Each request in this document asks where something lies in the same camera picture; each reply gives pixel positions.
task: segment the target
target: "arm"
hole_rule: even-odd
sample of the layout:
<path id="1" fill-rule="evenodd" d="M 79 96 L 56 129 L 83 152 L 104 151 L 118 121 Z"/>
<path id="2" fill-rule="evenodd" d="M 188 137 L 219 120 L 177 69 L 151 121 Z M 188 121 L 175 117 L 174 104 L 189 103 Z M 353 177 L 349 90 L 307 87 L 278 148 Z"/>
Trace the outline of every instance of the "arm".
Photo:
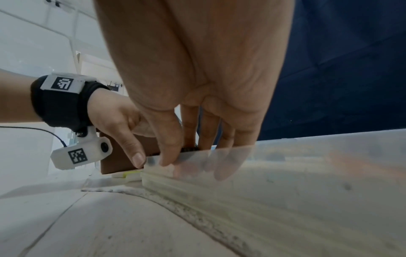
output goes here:
<path id="1" fill-rule="evenodd" d="M 0 69 L 0 122 L 41 122 L 31 104 L 36 78 Z"/>

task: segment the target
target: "transparent plastic box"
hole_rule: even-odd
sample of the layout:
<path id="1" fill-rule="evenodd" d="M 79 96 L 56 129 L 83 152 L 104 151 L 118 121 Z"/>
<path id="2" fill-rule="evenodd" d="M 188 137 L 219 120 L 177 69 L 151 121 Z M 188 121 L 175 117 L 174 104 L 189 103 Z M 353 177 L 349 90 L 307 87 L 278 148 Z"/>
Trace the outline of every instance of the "transparent plastic box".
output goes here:
<path id="1" fill-rule="evenodd" d="M 158 161 L 147 160 L 146 188 L 297 256 L 406 256 L 406 130 Z"/>

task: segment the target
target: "hand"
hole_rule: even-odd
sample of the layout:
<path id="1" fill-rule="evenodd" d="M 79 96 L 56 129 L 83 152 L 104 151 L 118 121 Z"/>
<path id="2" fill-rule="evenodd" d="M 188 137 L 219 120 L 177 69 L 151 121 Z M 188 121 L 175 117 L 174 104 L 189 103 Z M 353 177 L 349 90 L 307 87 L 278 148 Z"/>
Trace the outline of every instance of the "hand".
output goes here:
<path id="1" fill-rule="evenodd" d="M 157 137 L 161 165 L 173 163 L 182 145 L 194 146 L 199 107 L 199 149 L 211 147 L 219 123 L 217 147 L 255 143 L 285 57 L 293 0 L 95 6 L 128 93 Z M 174 113 L 179 104 L 183 130 Z M 245 153 L 231 159 L 243 161 Z"/>
<path id="2" fill-rule="evenodd" d="M 136 168 L 144 165 L 144 148 L 133 134 L 154 137 L 154 133 L 128 97 L 99 88 L 90 96 L 88 115 L 96 128 L 117 141 Z"/>

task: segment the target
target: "blue cloth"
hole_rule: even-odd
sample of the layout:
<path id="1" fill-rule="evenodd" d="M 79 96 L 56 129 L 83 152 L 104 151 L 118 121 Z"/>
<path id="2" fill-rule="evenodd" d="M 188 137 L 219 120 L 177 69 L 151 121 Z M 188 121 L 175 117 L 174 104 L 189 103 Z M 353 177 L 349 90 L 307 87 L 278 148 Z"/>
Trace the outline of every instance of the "blue cloth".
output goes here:
<path id="1" fill-rule="evenodd" d="M 259 140 L 405 128 L 405 75 L 405 0 L 297 0 Z"/>

